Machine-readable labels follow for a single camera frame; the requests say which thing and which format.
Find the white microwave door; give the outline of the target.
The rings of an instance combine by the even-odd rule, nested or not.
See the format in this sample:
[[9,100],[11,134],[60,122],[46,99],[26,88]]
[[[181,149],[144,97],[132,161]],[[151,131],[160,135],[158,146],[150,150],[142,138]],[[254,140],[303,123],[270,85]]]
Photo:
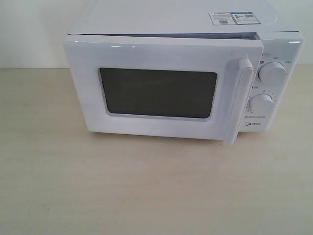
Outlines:
[[68,35],[70,72],[91,132],[232,145],[260,40]]

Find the white microwave oven body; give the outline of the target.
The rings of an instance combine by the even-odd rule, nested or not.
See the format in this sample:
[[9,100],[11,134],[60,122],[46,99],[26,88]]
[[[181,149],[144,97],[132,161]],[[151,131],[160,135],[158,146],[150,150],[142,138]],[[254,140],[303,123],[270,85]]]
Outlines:
[[93,132],[266,131],[303,37],[265,0],[94,0],[64,41]]

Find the lower white timer knob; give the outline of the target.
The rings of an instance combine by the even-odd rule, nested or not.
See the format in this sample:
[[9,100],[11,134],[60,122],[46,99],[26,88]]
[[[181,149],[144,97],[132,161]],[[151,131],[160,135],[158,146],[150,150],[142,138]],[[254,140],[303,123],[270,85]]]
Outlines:
[[255,114],[268,114],[272,111],[273,107],[273,100],[268,94],[258,94],[249,101],[249,108]]

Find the upper white control knob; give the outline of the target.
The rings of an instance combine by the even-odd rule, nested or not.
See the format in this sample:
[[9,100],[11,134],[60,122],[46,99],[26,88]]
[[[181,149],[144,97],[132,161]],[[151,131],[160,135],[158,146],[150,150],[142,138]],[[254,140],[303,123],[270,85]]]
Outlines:
[[258,76],[263,85],[280,86],[284,83],[287,72],[281,63],[270,62],[260,68]]

